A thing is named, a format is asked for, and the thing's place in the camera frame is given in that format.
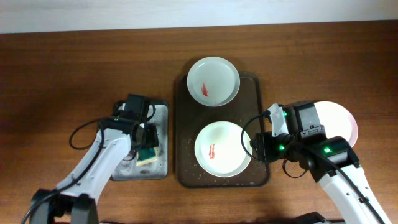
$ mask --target green light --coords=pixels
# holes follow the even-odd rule
[[[324,149],[324,152],[325,152],[325,153],[329,153],[329,152],[333,152],[333,151],[330,150],[329,147],[326,147],[326,148]]]

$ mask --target brown tray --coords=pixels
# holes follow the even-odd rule
[[[216,177],[203,170],[194,153],[199,132],[215,121],[229,121],[243,127],[262,112],[257,76],[240,72],[241,84],[235,98],[224,106],[208,107],[196,102],[188,92],[187,76],[177,82],[175,104],[175,168],[178,181],[185,187],[259,187],[269,180],[268,164],[251,160],[242,173],[228,178]],[[264,132],[264,121],[253,122],[246,130],[251,138]]]

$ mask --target white plate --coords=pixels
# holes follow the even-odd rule
[[[240,126],[227,121],[217,121],[203,128],[195,141],[195,156],[199,165],[217,177],[232,177],[242,172],[251,158],[242,148],[241,133]],[[251,154],[247,133],[244,133],[243,141]]]
[[[197,61],[189,70],[188,91],[205,106],[222,106],[238,93],[239,73],[231,62],[219,57],[207,57]]]
[[[343,106],[329,101],[315,103],[319,121],[325,126],[327,138],[341,136],[351,147],[358,139],[358,125],[354,116]]]

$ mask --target sponge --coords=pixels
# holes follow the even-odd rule
[[[158,158],[159,147],[140,149],[137,151],[137,166],[154,162]]]

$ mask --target brown table surface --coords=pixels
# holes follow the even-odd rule
[[[169,174],[108,182],[100,220],[231,223],[314,211],[341,218],[311,175],[291,179],[282,161],[271,165],[271,181],[261,188],[192,190],[178,183],[174,81],[214,55],[259,77],[264,107],[328,100],[350,110],[359,126],[354,150],[398,223],[398,21],[0,35],[1,222],[18,223],[36,190],[52,189],[70,173],[85,153],[69,147],[70,133],[109,115],[128,93],[169,102]],[[76,141],[90,142],[94,131]],[[301,172],[298,164],[288,169]]]

